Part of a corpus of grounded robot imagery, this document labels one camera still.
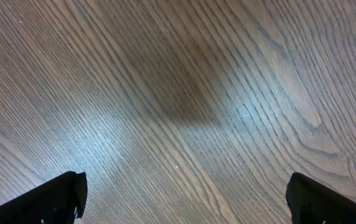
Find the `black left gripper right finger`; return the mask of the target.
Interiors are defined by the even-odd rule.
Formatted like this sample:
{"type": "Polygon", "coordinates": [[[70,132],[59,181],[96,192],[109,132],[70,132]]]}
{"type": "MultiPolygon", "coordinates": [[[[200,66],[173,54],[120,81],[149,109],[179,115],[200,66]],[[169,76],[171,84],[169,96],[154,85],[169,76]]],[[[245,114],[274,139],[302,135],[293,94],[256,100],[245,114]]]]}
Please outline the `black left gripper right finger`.
{"type": "Polygon", "coordinates": [[[286,201],[294,224],[356,224],[356,203],[306,175],[292,174],[286,201]]]}

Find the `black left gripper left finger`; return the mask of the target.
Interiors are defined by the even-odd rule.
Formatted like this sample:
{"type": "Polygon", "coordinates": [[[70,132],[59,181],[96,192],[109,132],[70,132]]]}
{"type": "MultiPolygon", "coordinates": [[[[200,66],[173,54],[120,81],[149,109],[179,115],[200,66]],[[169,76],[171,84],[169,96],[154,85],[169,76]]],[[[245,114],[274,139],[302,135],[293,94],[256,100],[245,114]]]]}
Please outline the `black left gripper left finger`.
{"type": "Polygon", "coordinates": [[[86,173],[68,171],[0,205],[0,224],[73,224],[84,214],[87,193],[86,173]]]}

